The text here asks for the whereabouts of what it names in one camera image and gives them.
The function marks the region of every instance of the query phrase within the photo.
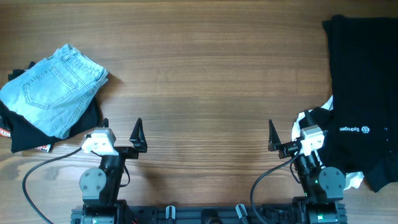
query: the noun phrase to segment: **black cloth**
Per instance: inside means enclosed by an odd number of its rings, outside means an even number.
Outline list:
[[[326,166],[362,171],[377,192],[398,181],[398,19],[339,15],[323,28],[333,117],[319,154]]]
[[[14,70],[9,75],[9,80],[17,78],[22,75],[25,70]],[[27,149],[32,149],[47,144],[54,144],[64,139],[50,137],[44,134],[41,130],[30,124],[23,116],[9,111],[7,106],[0,101],[0,115],[3,120],[10,127],[11,131],[11,152],[19,152]],[[86,111],[82,114],[80,119],[71,127],[69,137],[72,138],[77,134],[82,133],[88,129],[96,127],[101,122],[101,111],[97,100],[94,97],[88,105]]]

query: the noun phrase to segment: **table surface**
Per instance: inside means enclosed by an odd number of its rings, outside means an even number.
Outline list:
[[[110,71],[97,97],[116,145],[130,146],[136,119],[144,121],[148,153],[126,162],[132,180],[119,198],[130,205],[249,204],[253,182],[282,162],[267,151],[268,119],[288,141],[297,114],[331,96],[321,23],[334,14],[397,17],[398,5],[0,4],[0,82],[7,82],[12,69],[72,44]],[[11,140],[0,138],[1,223],[43,223],[22,193],[22,178],[34,165],[78,148],[86,133],[56,144],[49,154],[11,154]],[[33,201],[53,222],[68,223],[70,210],[82,205],[80,175],[99,161],[80,152],[38,169],[27,182]],[[376,194],[366,184],[345,191],[349,222],[396,223],[397,191],[398,184]],[[255,198],[289,203],[299,195],[301,186],[283,168],[261,182]]]

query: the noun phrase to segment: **folded clothing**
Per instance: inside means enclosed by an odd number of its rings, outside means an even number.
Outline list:
[[[398,181],[397,27],[390,18],[323,23],[334,109],[319,155],[326,166],[363,171],[375,192]]]
[[[35,63],[31,62],[28,68],[32,68],[34,65]],[[9,81],[19,77],[24,72],[25,70],[15,69],[12,74],[8,75]],[[49,144],[53,145],[54,143],[63,140],[47,136],[41,130],[30,124],[23,116],[18,115],[13,111],[9,111],[1,102],[0,115],[2,117],[1,121],[3,122],[1,126],[5,127],[11,133],[12,152],[19,152]],[[101,111],[97,104],[97,100],[94,97],[80,119],[71,127],[68,138],[96,127],[100,121]]]
[[[108,71],[64,45],[0,90],[0,100],[47,136],[65,139]]]

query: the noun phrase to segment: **jeans pocket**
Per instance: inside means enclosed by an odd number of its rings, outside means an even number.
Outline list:
[[[51,66],[23,86],[25,102],[42,109],[50,109],[77,91],[60,72]]]

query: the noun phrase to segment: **jeans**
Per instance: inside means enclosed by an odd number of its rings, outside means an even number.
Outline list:
[[[65,139],[108,71],[65,44],[0,90],[0,100],[48,136]]]

